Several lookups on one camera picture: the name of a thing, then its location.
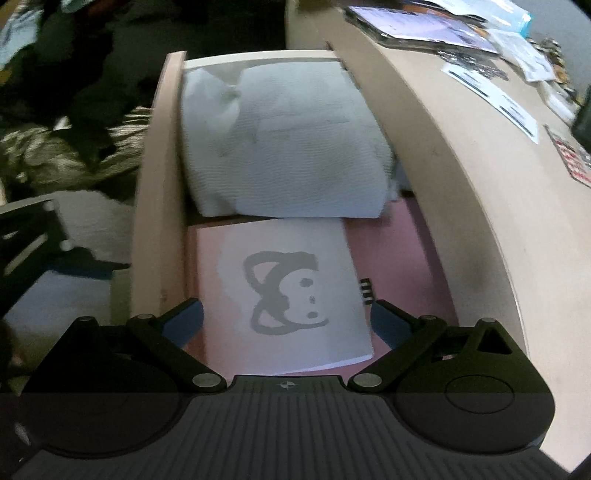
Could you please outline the smartphone with lit screen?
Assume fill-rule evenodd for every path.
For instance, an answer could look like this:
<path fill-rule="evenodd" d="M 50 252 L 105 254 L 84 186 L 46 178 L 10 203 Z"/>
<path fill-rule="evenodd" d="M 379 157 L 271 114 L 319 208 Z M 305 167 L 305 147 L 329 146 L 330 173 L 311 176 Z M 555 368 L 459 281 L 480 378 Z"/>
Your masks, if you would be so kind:
<path fill-rule="evenodd" d="M 457 19 L 431 13 L 361 6 L 346 7 L 344 17 L 386 48 L 499 55 L 488 39 Z"/>

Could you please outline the wooden desk drawer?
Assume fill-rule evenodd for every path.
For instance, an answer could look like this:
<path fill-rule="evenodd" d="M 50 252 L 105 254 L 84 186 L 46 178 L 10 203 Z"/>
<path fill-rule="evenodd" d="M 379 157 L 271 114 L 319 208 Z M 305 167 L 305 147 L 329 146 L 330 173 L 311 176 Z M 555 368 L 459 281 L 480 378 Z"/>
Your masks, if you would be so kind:
<path fill-rule="evenodd" d="M 154 99 L 137 187 L 132 246 L 134 312 L 162 313 L 187 298 L 190 287 L 187 241 L 188 231 L 193 226 L 273 219 L 349 220 L 377 219 L 384 216 L 389 201 L 377 218 L 277 218 L 246 215 L 204 217 L 199 213 L 190 193 L 184 167 L 180 107 L 186 73 L 205 69 L 230 81 L 238 77 L 242 70 L 252 66 L 324 61 L 339 62 L 339 59 L 328 51 L 259 52 L 192 61 L 185 61 L 181 53 L 167 57 Z M 303 376 L 329 375 L 336 374 L 236 375 L 232 379 L 221 377 L 228 383 L 235 383 L 245 378 L 290 380 Z"/>

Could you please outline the folded white cloth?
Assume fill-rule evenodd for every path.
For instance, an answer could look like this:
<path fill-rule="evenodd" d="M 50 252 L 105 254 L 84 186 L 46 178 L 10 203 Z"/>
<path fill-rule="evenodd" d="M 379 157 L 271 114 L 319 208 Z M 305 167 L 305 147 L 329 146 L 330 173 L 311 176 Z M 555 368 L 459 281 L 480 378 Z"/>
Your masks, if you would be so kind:
<path fill-rule="evenodd" d="M 394 156 L 337 61 L 184 76 L 185 175 L 204 217 L 377 218 Z"/>

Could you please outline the white business card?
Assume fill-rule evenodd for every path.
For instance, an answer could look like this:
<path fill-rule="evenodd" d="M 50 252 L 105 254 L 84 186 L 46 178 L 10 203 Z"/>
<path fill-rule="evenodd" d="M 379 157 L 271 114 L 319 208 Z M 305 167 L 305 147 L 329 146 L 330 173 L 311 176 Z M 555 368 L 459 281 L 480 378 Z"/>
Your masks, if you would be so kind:
<path fill-rule="evenodd" d="M 451 63 L 445 63 L 442 67 L 442 72 L 454 78 L 485 100 L 522 131 L 533 143 L 539 143 L 539 126 L 537 120 L 491 80 L 480 73 Z"/>

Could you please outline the white paper with cat drawing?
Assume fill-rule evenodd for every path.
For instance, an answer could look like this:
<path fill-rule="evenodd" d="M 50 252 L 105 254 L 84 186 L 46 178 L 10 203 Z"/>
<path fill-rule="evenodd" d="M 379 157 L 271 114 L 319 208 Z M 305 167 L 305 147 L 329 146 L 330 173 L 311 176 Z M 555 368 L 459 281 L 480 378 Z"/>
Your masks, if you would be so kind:
<path fill-rule="evenodd" d="M 344 223 L 273 219 L 190 233 L 204 359 L 225 378 L 329 370 L 374 356 Z"/>

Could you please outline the white blue sachet packet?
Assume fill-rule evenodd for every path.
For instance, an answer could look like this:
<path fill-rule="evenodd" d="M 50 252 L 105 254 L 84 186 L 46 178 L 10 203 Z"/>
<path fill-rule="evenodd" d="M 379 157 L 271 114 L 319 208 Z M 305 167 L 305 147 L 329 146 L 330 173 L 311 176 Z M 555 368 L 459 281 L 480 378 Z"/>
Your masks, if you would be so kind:
<path fill-rule="evenodd" d="M 488 40 L 500 56 L 517 67 L 528 83 L 554 81 L 555 73 L 546 57 L 519 33 L 487 29 Z"/>

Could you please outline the red patterned sticker card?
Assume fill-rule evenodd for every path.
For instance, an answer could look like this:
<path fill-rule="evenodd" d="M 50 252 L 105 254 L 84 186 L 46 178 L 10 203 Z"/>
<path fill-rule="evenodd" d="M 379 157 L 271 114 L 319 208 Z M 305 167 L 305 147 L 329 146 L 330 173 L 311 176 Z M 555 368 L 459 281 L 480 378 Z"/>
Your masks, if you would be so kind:
<path fill-rule="evenodd" d="M 549 125 L 544 128 L 571 178 L 590 188 L 590 154 L 578 144 L 569 143 Z"/>

